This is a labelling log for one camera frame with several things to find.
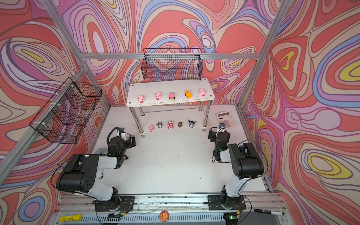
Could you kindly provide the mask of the dark purple figure toy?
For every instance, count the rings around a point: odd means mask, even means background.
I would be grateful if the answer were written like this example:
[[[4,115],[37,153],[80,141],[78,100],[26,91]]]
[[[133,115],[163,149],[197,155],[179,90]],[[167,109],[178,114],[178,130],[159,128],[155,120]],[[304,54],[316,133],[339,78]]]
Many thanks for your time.
[[[188,120],[188,125],[189,125],[190,128],[194,128],[195,124],[196,124],[195,121]]]

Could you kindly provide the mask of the grey shark toy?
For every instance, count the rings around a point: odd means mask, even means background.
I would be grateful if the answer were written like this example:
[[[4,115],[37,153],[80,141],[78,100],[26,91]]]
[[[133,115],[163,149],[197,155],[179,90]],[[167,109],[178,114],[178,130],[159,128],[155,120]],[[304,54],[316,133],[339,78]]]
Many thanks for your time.
[[[157,123],[157,127],[158,127],[159,129],[162,129],[163,123],[162,123],[162,122],[158,122],[158,123]]]

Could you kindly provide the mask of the red pink bear toy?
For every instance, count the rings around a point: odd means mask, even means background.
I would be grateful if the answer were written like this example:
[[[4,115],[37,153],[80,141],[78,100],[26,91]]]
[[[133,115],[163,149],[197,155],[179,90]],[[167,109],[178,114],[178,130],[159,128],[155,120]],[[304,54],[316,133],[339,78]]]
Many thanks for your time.
[[[169,130],[172,130],[172,129],[174,128],[173,121],[169,121],[169,122],[167,123],[167,128],[168,128]]]

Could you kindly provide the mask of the pink pig toy front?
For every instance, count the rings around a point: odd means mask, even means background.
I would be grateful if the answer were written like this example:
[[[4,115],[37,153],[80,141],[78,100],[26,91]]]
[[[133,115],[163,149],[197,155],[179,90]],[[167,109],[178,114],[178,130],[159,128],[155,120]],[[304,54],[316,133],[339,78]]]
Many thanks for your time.
[[[145,101],[144,96],[143,96],[143,95],[139,95],[139,96],[138,96],[138,102],[139,102],[140,104],[142,104],[142,103],[144,103],[144,101]]]

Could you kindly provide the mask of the orange toy car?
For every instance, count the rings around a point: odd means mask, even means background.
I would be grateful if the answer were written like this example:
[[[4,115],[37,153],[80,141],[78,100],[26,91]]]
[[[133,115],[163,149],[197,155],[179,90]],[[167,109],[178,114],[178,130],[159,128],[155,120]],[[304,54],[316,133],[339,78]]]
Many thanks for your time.
[[[185,94],[186,98],[192,98],[193,97],[190,90],[186,90],[184,94]]]

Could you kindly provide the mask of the pink green toy car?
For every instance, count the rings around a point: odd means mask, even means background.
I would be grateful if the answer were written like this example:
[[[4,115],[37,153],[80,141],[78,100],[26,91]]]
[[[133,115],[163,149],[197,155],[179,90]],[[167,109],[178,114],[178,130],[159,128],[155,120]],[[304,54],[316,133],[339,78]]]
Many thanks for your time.
[[[171,92],[171,93],[169,94],[169,100],[170,100],[170,101],[174,101],[174,100],[175,100],[175,93],[174,93],[174,92]]]

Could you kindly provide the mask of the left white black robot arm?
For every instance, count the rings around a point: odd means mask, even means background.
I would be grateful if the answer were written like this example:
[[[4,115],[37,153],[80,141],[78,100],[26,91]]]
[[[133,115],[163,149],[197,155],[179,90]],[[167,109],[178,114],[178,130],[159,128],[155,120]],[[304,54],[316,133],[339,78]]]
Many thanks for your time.
[[[118,189],[102,183],[105,170],[119,169],[128,160],[126,150],[136,147],[134,135],[114,127],[106,138],[106,154],[74,154],[57,178],[59,191],[93,198],[95,212],[123,216],[133,210],[134,197],[120,197]]]

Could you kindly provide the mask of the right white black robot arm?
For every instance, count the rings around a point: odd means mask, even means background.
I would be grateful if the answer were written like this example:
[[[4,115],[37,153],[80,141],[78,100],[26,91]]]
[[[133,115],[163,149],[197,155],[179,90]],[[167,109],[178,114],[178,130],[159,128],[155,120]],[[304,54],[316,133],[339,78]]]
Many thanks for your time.
[[[254,145],[249,140],[229,143],[231,134],[226,125],[209,128],[208,139],[215,144],[212,162],[230,163],[233,175],[219,195],[209,195],[206,204],[211,211],[246,209],[243,191],[251,180],[264,175],[265,168]]]

